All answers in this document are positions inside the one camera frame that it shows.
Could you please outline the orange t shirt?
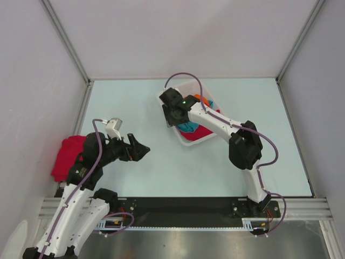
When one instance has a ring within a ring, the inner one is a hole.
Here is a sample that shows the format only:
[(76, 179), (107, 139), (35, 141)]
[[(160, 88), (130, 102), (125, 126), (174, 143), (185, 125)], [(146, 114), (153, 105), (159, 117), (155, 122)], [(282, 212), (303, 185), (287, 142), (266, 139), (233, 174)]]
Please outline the orange t shirt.
[(204, 96), (201, 96), (200, 94), (194, 94), (194, 97), (197, 98), (200, 102), (203, 102), (203, 104), (207, 107), (211, 107), (210, 102)]

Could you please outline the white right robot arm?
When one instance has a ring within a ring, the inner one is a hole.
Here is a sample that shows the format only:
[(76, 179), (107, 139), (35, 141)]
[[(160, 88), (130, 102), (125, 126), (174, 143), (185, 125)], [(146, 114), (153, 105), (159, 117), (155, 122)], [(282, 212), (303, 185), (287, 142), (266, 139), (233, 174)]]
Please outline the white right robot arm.
[(168, 126), (193, 122), (221, 137), (229, 145), (229, 160), (242, 170), (247, 186), (249, 211), (262, 216), (268, 210), (271, 194), (264, 187), (259, 168), (262, 157), (263, 135), (253, 122), (239, 123), (216, 112), (203, 103), (201, 98), (188, 95), (185, 98), (175, 88), (169, 88), (159, 95)]

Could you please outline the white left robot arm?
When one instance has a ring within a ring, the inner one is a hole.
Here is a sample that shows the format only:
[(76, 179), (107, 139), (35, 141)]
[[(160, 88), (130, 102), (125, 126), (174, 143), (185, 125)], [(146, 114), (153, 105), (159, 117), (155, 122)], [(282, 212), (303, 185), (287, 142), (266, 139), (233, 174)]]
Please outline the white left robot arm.
[(23, 258), (77, 258), (96, 225), (107, 217), (121, 218), (120, 231), (132, 226), (134, 216), (121, 209), (116, 192), (95, 190), (103, 167), (115, 160), (138, 162), (150, 152), (133, 134), (127, 137), (129, 143), (99, 132), (86, 136), (52, 221), (38, 243), (25, 249)]

